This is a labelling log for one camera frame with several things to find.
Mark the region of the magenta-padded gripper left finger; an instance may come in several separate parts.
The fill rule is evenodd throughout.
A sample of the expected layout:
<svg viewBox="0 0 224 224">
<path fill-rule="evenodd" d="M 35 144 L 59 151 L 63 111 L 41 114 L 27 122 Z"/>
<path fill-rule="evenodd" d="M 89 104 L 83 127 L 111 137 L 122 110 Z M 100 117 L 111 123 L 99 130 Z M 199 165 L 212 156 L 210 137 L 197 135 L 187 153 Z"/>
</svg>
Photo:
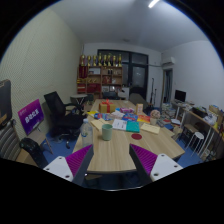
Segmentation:
<svg viewBox="0 0 224 224">
<path fill-rule="evenodd" d="M 81 186 L 93 155 L 93 145 L 89 145 L 67 157 L 58 156 L 44 170 Z"/>
</svg>

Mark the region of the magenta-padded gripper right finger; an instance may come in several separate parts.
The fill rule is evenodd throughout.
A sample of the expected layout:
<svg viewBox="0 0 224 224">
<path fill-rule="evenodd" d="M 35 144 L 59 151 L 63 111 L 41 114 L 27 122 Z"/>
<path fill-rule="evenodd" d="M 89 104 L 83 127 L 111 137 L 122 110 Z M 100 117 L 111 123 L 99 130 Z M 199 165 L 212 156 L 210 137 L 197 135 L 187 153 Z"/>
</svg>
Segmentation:
<svg viewBox="0 0 224 224">
<path fill-rule="evenodd" d="M 178 163 L 166 154 L 156 155 L 134 144 L 129 145 L 129 154 L 143 186 L 182 169 Z"/>
</svg>

